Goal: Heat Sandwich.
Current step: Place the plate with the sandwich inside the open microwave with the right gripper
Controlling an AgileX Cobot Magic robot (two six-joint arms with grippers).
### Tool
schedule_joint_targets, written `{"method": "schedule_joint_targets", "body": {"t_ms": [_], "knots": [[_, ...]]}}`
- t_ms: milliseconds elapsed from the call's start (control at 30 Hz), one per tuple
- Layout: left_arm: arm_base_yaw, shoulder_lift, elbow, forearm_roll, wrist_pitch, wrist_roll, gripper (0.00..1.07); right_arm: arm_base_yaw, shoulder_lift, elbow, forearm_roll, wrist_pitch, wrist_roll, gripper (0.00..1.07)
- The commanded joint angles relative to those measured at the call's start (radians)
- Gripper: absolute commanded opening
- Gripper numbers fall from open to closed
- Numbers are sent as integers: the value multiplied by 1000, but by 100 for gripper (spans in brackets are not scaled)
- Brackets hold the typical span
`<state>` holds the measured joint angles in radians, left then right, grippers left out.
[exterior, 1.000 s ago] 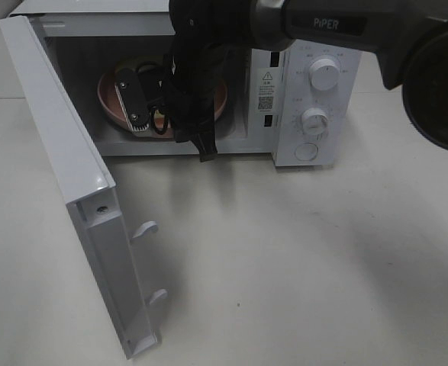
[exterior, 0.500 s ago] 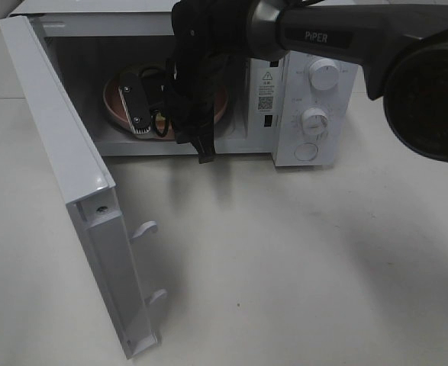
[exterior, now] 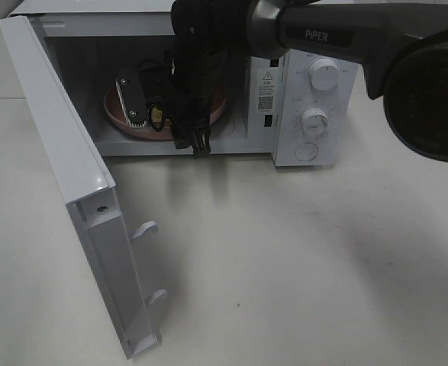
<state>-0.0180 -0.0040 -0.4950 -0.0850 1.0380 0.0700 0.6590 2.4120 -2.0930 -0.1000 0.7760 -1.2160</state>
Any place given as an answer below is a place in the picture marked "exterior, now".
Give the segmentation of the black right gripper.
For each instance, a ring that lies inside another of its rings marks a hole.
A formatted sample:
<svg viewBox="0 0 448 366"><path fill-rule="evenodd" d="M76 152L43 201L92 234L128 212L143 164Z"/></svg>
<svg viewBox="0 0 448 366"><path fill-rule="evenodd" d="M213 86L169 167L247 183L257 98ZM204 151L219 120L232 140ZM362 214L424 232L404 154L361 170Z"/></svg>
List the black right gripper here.
<svg viewBox="0 0 448 366"><path fill-rule="evenodd" d="M234 50L247 47L250 1L175 1L170 19L175 34L163 77L163 110L176 149L188 149L182 130L192 130L195 158L210 155L211 128L206 121L212 92Z"/></svg>

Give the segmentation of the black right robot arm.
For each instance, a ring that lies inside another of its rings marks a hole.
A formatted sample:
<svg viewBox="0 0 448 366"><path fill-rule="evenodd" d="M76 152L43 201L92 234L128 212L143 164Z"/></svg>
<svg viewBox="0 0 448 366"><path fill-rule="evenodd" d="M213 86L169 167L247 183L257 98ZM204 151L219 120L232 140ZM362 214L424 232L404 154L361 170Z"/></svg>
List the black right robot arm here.
<svg viewBox="0 0 448 366"><path fill-rule="evenodd" d="M396 137L448 162L448 4L176 1L170 16L163 116L177 148L209 154L211 93L229 52L300 50L360 64Z"/></svg>

